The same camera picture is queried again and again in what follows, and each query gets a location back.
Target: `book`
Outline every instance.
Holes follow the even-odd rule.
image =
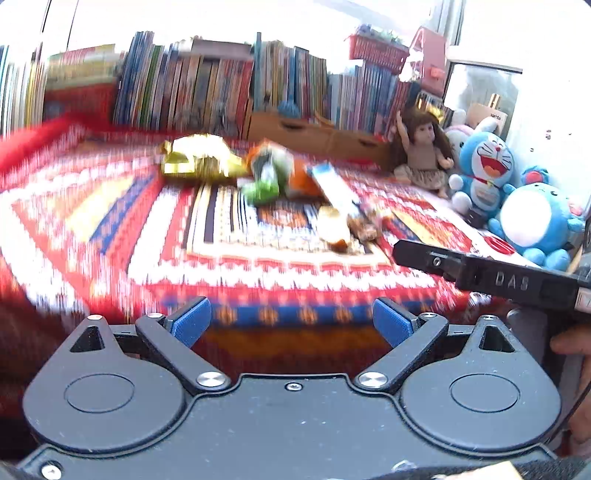
[[[252,58],[251,45],[248,43],[203,40],[201,38],[193,38],[191,52],[202,57],[217,59],[250,60]]]

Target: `blue gripper pad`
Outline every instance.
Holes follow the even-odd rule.
[[[414,333],[412,320],[417,317],[391,300],[374,300],[373,312],[375,329],[392,348],[401,344]]]
[[[207,298],[198,297],[168,315],[167,320],[172,322],[173,337],[191,348],[212,321],[212,304]]]

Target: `row of books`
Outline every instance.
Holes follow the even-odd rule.
[[[337,128],[384,135],[398,76],[364,62],[354,74],[329,76],[330,120]]]
[[[255,110],[268,111],[281,102],[295,104],[302,118],[328,117],[326,60],[278,40],[255,43]]]
[[[47,63],[44,120],[83,112],[110,122],[124,58],[124,53],[115,52],[114,44],[51,56]]]
[[[169,47],[137,32],[121,76],[113,121],[162,130],[241,136],[254,60],[249,44],[194,37]]]
[[[386,137],[396,112],[413,105],[433,113],[442,128],[451,122],[453,110],[443,99],[419,82],[399,81],[389,69],[364,62],[354,74],[329,75],[329,118],[336,128]]]
[[[41,123],[46,67],[34,54],[12,61],[9,46],[0,46],[0,137]]]

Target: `doraemon plush toy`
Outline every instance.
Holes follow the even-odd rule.
[[[475,210],[486,219],[494,217],[503,198],[515,187],[506,185],[513,172],[513,154],[490,132],[475,132],[460,150],[460,174],[449,177],[455,211]]]

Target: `circular cap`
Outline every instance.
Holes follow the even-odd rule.
[[[107,413],[128,404],[134,396],[132,382],[119,375],[82,377],[66,389],[66,401],[86,413]]]
[[[359,376],[358,382],[365,388],[380,388],[388,382],[388,377],[380,372],[365,372]]]
[[[60,480],[61,469],[53,463],[46,463],[41,467],[41,474],[47,480]]]
[[[226,376],[221,372],[204,372],[197,377],[197,383],[202,387],[221,387],[226,383]]]
[[[285,389],[290,392],[299,392],[302,388],[304,388],[303,385],[297,382],[290,382],[285,385]]]
[[[519,389],[515,384],[497,375],[466,375],[452,383],[450,390],[458,405],[483,413],[506,410],[519,400]]]

